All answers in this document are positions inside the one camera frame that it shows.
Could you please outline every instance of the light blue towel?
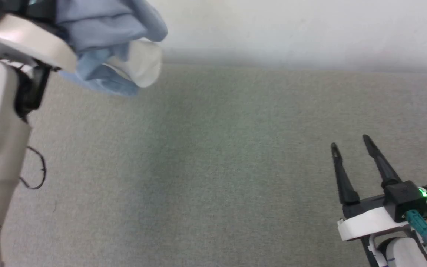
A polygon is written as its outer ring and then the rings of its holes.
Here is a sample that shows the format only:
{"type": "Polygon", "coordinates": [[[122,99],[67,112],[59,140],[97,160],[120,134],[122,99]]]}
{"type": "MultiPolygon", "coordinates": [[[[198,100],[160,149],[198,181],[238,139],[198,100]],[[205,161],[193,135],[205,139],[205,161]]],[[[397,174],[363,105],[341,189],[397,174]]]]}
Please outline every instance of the light blue towel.
{"type": "Polygon", "coordinates": [[[61,75],[91,89],[132,96],[138,86],[103,65],[111,56],[127,61],[129,42],[162,41],[168,34],[159,13],[145,0],[58,0],[57,23],[77,53],[76,75],[61,75]]]}

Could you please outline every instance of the teal cable connector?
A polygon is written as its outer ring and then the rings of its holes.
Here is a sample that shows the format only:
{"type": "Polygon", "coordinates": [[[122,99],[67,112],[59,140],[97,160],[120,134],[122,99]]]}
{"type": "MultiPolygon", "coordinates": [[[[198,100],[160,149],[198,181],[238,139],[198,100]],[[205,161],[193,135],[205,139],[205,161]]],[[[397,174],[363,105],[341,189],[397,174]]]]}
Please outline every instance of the teal cable connector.
{"type": "Polygon", "coordinates": [[[417,210],[406,212],[406,220],[423,238],[423,243],[427,247],[427,223],[417,210]]]}

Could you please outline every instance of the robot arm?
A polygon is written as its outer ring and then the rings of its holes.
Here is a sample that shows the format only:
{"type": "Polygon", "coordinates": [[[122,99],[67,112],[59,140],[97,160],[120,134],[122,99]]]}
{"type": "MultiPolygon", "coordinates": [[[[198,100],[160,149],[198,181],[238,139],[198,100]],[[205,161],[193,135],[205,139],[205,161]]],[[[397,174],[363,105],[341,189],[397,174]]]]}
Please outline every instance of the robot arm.
{"type": "Polygon", "coordinates": [[[339,200],[345,220],[337,222],[343,241],[361,240],[372,267],[427,267],[427,185],[403,182],[368,135],[363,140],[375,160],[384,194],[360,199],[342,166],[336,144],[331,145],[339,200]],[[403,231],[407,238],[375,238],[403,231]]]}
{"type": "Polygon", "coordinates": [[[0,5],[0,235],[29,141],[27,114],[39,108],[51,71],[75,66],[76,56],[63,40],[0,5]],[[29,66],[32,73],[10,62],[29,66]]]}

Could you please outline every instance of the black cable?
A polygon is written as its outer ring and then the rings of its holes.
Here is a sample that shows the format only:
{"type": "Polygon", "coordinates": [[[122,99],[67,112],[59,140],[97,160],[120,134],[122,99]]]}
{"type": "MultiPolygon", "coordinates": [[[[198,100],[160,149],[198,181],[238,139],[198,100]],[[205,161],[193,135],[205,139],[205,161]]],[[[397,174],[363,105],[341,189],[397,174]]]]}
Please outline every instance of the black cable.
{"type": "Polygon", "coordinates": [[[416,245],[418,246],[418,248],[420,249],[421,253],[423,254],[424,258],[427,261],[427,252],[424,250],[424,247],[420,242],[420,238],[418,238],[418,234],[416,233],[416,231],[415,230],[410,231],[410,236],[415,240],[416,245]]]}
{"type": "Polygon", "coordinates": [[[32,152],[37,154],[37,156],[40,157],[40,161],[42,163],[42,169],[41,169],[42,175],[43,175],[42,181],[40,182],[40,184],[38,186],[32,187],[22,177],[19,177],[19,179],[26,186],[27,189],[37,190],[37,189],[41,188],[43,186],[44,182],[46,181],[46,175],[47,175],[46,159],[44,159],[44,156],[39,151],[35,150],[34,148],[28,146],[27,149],[31,150],[32,152]]]}

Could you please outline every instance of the gray carpet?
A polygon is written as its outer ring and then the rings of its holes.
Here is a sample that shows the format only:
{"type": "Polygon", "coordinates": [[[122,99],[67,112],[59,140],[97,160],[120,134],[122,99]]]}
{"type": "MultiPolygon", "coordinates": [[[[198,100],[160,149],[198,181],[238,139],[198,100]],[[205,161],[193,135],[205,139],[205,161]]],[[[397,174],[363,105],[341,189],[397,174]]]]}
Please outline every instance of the gray carpet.
{"type": "Polygon", "coordinates": [[[166,66],[136,98],[54,77],[31,121],[49,176],[15,193],[9,267],[367,266],[337,232],[330,143],[363,197],[362,134],[427,184],[427,75],[166,66]]]}

